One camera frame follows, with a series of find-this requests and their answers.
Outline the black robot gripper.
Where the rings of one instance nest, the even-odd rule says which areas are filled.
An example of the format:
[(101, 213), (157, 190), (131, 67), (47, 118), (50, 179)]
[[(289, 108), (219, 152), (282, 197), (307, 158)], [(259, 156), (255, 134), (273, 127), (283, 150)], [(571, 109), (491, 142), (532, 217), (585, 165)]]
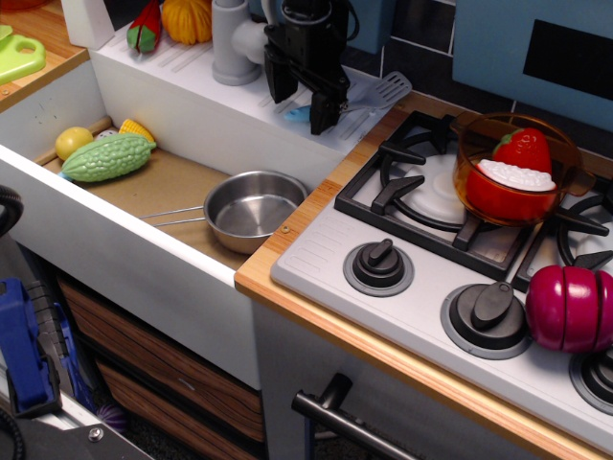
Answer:
[(264, 70), (275, 104), (287, 100), (301, 83), (312, 93), (310, 133), (320, 135), (337, 125), (346, 108), (349, 78), (340, 64), (346, 48), (346, 20), (303, 25), (268, 25), (264, 32)]

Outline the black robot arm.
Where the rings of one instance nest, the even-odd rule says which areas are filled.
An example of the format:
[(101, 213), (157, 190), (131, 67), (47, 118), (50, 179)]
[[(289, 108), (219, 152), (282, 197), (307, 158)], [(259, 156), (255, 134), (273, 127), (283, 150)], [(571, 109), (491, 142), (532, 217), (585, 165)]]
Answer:
[(264, 71), (277, 104), (302, 84), (311, 91), (310, 132), (319, 135), (335, 126), (348, 105), (350, 79), (341, 65), (347, 42), (359, 33), (359, 21), (349, 1), (283, 1), (279, 22), (276, 8), (263, 5)]

